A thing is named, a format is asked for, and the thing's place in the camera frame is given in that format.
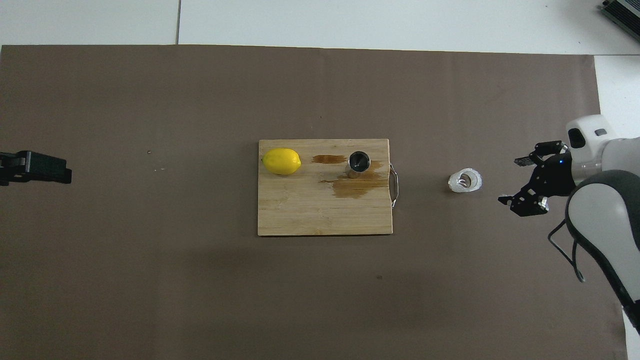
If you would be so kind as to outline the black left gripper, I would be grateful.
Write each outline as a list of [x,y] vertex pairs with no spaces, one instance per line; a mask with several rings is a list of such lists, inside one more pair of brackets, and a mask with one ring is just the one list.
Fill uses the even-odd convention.
[[9,186],[10,183],[17,182],[16,174],[19,183],[73,182],[73,171],[67,168],[65,159],[31,150],[22,150],[17,155],[0,153],[0,186]]

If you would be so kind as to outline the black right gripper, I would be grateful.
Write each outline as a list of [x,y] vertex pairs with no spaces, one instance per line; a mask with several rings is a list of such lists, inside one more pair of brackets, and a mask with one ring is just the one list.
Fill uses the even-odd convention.
[[546,141],[535,144],[528,155],[517,157],[519,167],[535,166],[530,184],[514,195],[503,194],[497,198],[519,217],[545,215],[549,211],[548,198],[566,197],[576,187],[572,175],[572,154],[563,141]]

